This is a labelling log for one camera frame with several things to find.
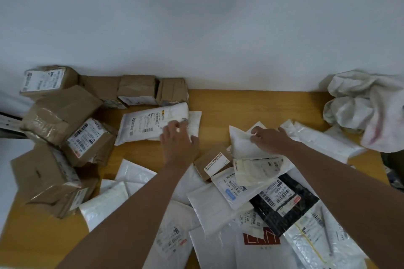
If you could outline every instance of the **cardboard box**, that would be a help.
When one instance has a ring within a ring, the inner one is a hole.
[[[90,163],[97,164],[98,166],[107,166],[109,157],[112,154],[112,150],[114,149],[114,144],[116,137],[118,135],[118,130],[107,125],[103,124],[104,128],[107,129],[111,134],[114,135],[113,139],[110,139],[104,146],[101,147],[97,151],[97,153],[89,160]]]
[[[102,100],[102,108],[126,109],[117,96],[121,77],[79,76],[78,84]]]
[[[27,70],[20,95],[36,101],[78,83],[78,73],[67,66],[42,66]]]
[[[160,106],[188,102],[188,87],[185,80],[183,78],[160,79],[157,102]]]
[[[77,188],[75,191],[65,195],[55,204],[34,204],[31,206],[35,206],[42,211],[46,211],[50,215],[59,219],[63,219],[75,214],[78,206],[90,199],[90,196],[94,192],[94,189],[99,181],[96,165],[79,169],[77,170],[77,174],[81,180],[81,188]]]
[[[81,181],[63,153],[49,144],[13,159],[11,166],[17,186],[30,204],[55,204],[81,188]]]
[[[200,156],[194,165],[202,180],[209,180],[211,176],[233,166],[233,156],[224,145],[214,145]]]
[[[119,83],[118,98],[128,105],[157,105],[157,87],[155,76],[124,75]]]
[[[23,117],[20,129],[34,141],[44,139],[60,146],[101,104],[75,85],[39,99]]]
[[[63,144],[62,151],[74,167],[82,167],[104,150],[106,144],[115,143],[116,135],[98,120],[87,119]]]

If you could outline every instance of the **hand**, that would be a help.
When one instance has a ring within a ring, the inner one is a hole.
[[[270,154],[286,155],[295,146],[295,141],[287,136],[284,129],[263,129],[256,126],[251,130],[252,134],[250,140],[256,144],[261,150]]]
[[[164,163],[170,166],[188,168],[199,152],[199,139],[191,136],[189,140],[187,121],[170,121],[160,134]]]

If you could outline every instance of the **wooden table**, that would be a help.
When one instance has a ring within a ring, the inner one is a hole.
[[[293,119],[324,131],[329,126],[322,119],[322,110],[330,99],[328,93],[190,90],[189,109],[202,111],[199,138],[201,152],[204,152],[214,143],[230,144],[229,125],[247,130],[261,121],[271,128]],[[124,112],[140,109],[145,107],[103,110],[97,117],[119,128]],[[101,178],[114,179],[124,157],[157,172],[162,166],[159,142],[126,143],[115,147],[108,166],[99,168]],[[350,163],[388,184],[377,152],[367,151]],[[24,206],[17,195],[0,240],[0,266],[53,268],[87,233],[87,225],[80,214],[64,220],[54,219]],[[187,268],[199,268],[194,251]]]

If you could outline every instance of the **red label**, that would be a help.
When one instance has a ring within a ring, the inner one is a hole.
[[[280,239],[272,233],[268,227],[264,228],[264,239],[257,238],[248,234],[243,234],[245,245],[273,245],[280,244]]]

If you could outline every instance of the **forearm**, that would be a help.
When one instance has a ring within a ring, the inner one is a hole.
[[[285,155],[377,265],[401,264],[402,193],[299,142],[294,141]]]
[[[165,165],[89,233],[58,268],[142,268],[185,170]]]

